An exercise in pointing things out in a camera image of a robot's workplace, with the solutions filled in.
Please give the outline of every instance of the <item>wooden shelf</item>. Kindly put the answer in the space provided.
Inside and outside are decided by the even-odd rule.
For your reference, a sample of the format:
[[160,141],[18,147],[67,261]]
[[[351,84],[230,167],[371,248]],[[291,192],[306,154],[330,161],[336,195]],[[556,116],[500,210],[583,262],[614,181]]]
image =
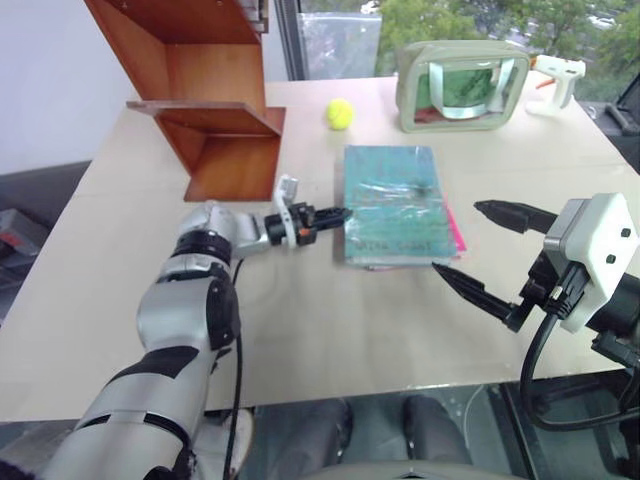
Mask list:
[[268,200],[285,111],[266,106],[252,2],[85,3],[142,98],[129,107],[155,118],[192,175],[185,199]]

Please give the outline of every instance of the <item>tabletop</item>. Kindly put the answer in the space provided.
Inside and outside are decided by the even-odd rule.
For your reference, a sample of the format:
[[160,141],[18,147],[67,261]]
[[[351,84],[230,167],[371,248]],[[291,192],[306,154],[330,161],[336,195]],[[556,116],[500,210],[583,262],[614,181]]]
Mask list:
[[[455,267],[517,301],[542,236],[501,229],[473,208],[484,199],[559,212],[570,198],[626,195],[640,218],[640,177],[572,101],[555,118],[528,115],[532,73],[511,120],[484,132],[405,134],[395,79],[267,85],[286,106],[278,175],[300,180],[299,201],[342,197],[344,146],[426,145],[468,251]],[[328,101],[348,99],[346,131],[323,122]],[[144,354],[136,310],[194,204],[188,176],[152,119],[123,110],[61,215],[0,329],[0,421],[78,418],[102,386]],[[231,203],[270,212],[268,203]],[[342,236],[250,257],[237,289],[245,351],[243,405],[516,380],[542,315],[519,334],[463,301],[430,268],[368,272],[338,261]],[[640,255],[629,269],[640,274]],[[590,350],[593,332],[552,335],[537,376],[616,368]],[[231,405],[232,355],[211,377],[209,409]]]

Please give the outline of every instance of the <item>white wall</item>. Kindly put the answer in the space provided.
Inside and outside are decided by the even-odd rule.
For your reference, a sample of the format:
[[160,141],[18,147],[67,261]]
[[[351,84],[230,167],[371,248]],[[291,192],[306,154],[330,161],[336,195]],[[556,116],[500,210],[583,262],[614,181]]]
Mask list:
[[[265,77],[286,80],[269,7]],[[132,93],[84,2],[0,1],[0,175],[90,160]]]

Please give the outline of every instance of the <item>window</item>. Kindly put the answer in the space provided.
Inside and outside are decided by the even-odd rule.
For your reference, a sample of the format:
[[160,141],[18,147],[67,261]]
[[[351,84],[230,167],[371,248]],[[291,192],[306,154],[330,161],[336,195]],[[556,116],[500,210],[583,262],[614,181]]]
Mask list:
[[505,40],[523,51],[581,59],[576,97],[615,101],[640,72],[637,0],[280,0],[295,32],[296,79],[393,75],[397,47],[424,40]]

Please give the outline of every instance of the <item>notebook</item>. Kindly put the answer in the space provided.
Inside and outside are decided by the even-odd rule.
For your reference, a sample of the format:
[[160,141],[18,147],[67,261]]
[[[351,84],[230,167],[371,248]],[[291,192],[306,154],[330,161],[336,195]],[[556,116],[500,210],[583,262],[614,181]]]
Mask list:
[[464,249],[429,147],[347,146],[344,192],[350,265],[430,265]]

